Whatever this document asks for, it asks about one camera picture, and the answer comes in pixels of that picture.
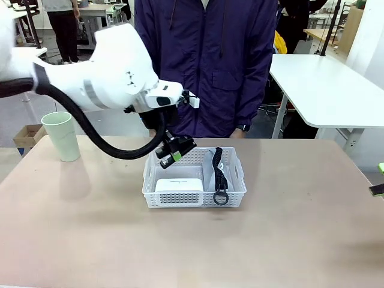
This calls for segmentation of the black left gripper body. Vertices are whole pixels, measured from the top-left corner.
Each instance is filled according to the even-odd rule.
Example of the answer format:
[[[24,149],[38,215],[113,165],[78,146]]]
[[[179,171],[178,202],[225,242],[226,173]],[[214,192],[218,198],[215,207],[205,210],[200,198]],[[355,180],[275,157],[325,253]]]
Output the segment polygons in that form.
[[[165,107],[142,112],[140,113],[140,118],[149,130],[149,135],[152,139],[155,139],[157,134],[163,136],[162,126],[166,128],[166,139],[180,139],[179,136],[169,129],[169,126],[175,124],[178,120],[178,109],[176,107]]]

